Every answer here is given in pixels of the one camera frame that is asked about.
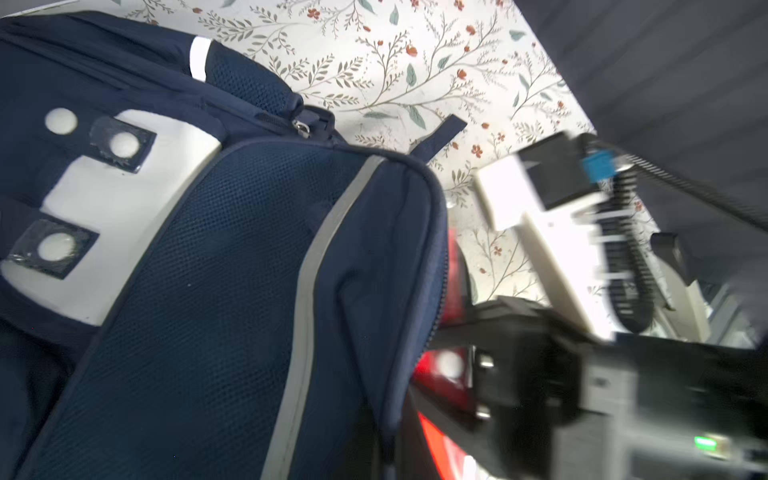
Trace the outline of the navy blue student backpack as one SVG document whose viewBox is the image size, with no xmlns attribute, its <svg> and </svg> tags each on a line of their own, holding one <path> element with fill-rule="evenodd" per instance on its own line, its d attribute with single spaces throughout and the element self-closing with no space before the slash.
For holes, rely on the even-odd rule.
<svg viewBox="0 0 768 480">
<path fill-rule="evenodd" d="M 1 22 L 1 475 L 435 479 L 411 399 L 449 294 L 429 161 L 202 36 Z"/>
</svg>

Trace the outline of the red card packet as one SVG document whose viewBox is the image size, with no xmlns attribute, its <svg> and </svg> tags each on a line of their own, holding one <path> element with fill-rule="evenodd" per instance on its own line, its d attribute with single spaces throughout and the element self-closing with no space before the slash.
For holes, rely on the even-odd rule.
<svg viewBox="0 0 768 480">
<path fill-rule="evenodd" d="M 447 296 L 439 324 L 462 323 L 473 306 L 473 286 L 466 260 L 457 242 L 456 231 L 449 231 Z M 414 380 L 452 407 L 466 409 L 470 401 L 473 353 L 468 347 L 432 350 L 419 361 Z M 441 479 L 489 479 L 491 475 L 466 453 L 434 421 L 419 415 L 426 445 Z"/>
</svg>

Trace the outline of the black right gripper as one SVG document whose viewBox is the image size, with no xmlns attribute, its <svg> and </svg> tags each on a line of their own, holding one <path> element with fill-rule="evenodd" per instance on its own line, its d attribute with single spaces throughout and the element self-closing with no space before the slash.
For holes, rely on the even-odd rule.
<svg viewBox="0 0 768 480">
<path fill-rule="evenodd" d="M 467 354 L 465 400 L 430 421 L 506 479 L 763 479 L 767 353 L 619 333 L 601 340 L 502 297 L 436 329 Z"/>
</svg>

